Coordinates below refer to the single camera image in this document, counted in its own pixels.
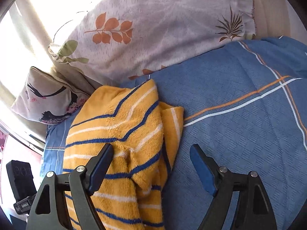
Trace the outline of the yellow striped knit sweater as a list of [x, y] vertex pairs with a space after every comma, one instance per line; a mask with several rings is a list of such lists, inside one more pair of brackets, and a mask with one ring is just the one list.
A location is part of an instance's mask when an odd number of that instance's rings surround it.
[[66, 138], [63, 171], [113, 146], [91, 197], [106, 229], [164, 229], [161, 192], [180, 145], [183, 114], [183, 107], [159, 101], [153, 80], [131, 89], [101, 86], [85, 102]]

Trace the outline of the cream cushion with black silhouette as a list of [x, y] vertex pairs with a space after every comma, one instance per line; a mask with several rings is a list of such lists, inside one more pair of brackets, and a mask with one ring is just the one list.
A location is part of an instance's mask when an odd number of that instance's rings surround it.
[[30, 121], [56, 125], [81, 108], [88, 98], [88, 94], [64, 80], [31, 67], [24, 88], [11, 109]]

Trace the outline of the blue plaid bed sheet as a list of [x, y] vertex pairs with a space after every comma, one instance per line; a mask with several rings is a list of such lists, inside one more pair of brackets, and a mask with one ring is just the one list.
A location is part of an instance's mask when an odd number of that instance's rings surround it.
[[231, 171], [259, 172], [278, 229], [306, 200], [306, 46], [282, 37], [230, 43], [151, 76], [187, 122], [163, 190], [167, 229], [196, 229], [211, 202], [189, 159], [197, 143]]

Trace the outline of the beige curtain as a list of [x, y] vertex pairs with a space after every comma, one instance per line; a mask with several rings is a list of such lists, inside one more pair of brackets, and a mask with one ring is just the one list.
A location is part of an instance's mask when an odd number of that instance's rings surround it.
[[[10, 107], [24, 88], [31, 67], [91, 94], [102, 84], [53, 59], [101, 0], [1, 0], [1, 120], [19, 134], [44, 141], [46, 125], [23, 118]], [[253, 0], [256, 32], [251, 39], [288, 36], [306, 43], [306, 0]]]

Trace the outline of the white leaf print pillow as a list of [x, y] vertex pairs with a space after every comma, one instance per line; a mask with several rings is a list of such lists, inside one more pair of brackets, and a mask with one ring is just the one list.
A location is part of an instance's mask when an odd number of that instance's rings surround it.
[[255, 32], [253, 0], [101, 0], [49, 51], [58, 63], [115, 85]]

